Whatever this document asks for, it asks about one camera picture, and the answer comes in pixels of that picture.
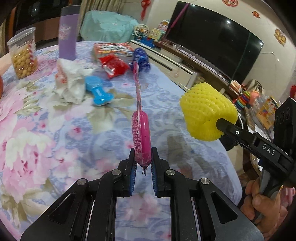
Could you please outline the person's right hand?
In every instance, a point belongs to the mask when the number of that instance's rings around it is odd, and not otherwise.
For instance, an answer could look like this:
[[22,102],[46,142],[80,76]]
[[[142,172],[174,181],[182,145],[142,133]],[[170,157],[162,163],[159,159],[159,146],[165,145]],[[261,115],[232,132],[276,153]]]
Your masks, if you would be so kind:
[[274,200],[259,194],[259,179],[251,180],[246,185],[246,197],[240,210],[249,219],[255,218],[258,211],[263,218],[256,222],[257,228],[269,240],[286,218],[288,211],[280,203],[280,194]]

